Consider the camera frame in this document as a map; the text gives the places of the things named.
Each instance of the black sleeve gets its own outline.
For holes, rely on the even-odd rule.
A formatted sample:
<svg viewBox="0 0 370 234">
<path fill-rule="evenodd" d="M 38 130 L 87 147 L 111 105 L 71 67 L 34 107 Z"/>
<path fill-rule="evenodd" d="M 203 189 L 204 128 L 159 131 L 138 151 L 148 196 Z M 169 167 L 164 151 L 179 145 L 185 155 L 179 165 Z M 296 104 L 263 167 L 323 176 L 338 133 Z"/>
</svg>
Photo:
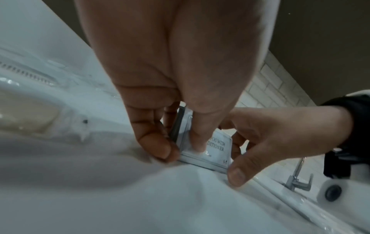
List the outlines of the black sleeve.
<svg viewBox="0 0 370 234">
<path fill-rule="evenodd" d="M 370 164 L 370 97 L 367 95 L 335 98 L 322 106 L 342 106 L 353 118 L 353 129 L 349 138 L 338 148 L 340 152 L 325 154 L 324 174 L 331 178 L 350 175 L 350 165 Z"/>
</svg>

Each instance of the round black knob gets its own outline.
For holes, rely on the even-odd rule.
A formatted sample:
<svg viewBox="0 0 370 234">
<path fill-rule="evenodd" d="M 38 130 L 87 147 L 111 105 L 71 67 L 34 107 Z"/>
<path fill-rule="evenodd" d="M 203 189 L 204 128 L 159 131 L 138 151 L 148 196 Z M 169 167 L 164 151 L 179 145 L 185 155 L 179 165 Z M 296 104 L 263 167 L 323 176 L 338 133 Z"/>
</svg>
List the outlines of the round black knob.
<svg viewBox="0 0 370 234">
<path fill-rule="evenodd" d="M 339 185 L 330 186 L 325 192 L 325 198 L 329 202 L 334 202 L 342 194 L 342 188 Z"/>
</svg>

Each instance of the hand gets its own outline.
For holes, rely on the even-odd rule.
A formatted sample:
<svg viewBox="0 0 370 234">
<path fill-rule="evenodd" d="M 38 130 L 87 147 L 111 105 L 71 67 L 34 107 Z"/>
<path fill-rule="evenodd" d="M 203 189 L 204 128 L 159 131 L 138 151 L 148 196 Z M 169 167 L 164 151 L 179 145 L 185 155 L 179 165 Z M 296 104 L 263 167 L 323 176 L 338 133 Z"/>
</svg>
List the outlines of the hand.
<svg viewBox="0 0 370 234">
<path fill-rule="evenodd" d="M 204 151 L 262 62 L 279 1 L 76 0 L 76 5 L 139 144 L 173 161 L 179 151 L 167 132 L 179 102 L 194 111 L 190 140 Z"/>
<path fill-rule="evenodd" d="M 287 158 L 326 153 L 343 143 L 353 128 L 351 114 L 342 107 L 282 109 L 235 108 L 220 124 L 235 128 L 229 182 L 241 186 L 269 165 Z M 247 152 L 240 146 L 249 140 Z"/>
</svg>

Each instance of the faucet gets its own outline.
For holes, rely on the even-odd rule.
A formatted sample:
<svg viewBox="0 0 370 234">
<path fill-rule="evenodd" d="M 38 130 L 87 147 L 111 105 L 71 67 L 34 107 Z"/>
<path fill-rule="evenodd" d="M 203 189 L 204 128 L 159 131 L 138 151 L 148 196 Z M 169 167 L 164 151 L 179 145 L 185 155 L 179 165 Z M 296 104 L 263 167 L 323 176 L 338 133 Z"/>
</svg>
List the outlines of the faucet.
<svg viewBox="0 0 370 234">
<path fill-rule="evenodd" d="M 302 166 L 306 158 L 301 158 L 297 164 L 296 169 L 293 172 L 293 175 L 289 176 L 288 181 L 285 183 L 285 187 L 291 191 L 294 191 L 295 188 L 303 189 L 305 191 L 310 191 L 312 186 L 313 174 L 309 176 L 308 183 L 302 183 L 298 180 L 298 175 L 301 172 Z"/>
</svg>

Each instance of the chrome faucet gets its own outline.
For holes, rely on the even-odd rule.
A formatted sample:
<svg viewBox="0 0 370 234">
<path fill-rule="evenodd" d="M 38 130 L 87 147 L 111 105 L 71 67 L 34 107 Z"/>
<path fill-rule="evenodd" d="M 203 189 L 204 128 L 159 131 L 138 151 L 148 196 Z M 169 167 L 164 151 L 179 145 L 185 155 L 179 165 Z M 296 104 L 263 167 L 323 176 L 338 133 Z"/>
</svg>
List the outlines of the chrome faucet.
<svg viewBox="0 0 370 234">
<path fill-rule="evenodd" d="M 293 175 L 289 176 L 288 181 L 285 183 L 285 187 L 291 191 L 294 191 L 295 188 L 303 189 L 305 191 L 310 191 L 312 186 L 313 174 L 309 176 L 308 183 L 302 183 L 298 180 L 298 175 L 301 172 L 302 166 L 306 158 L 301 158 L 297 164 L 296 169 L 294 170 Z"/>
</svg>

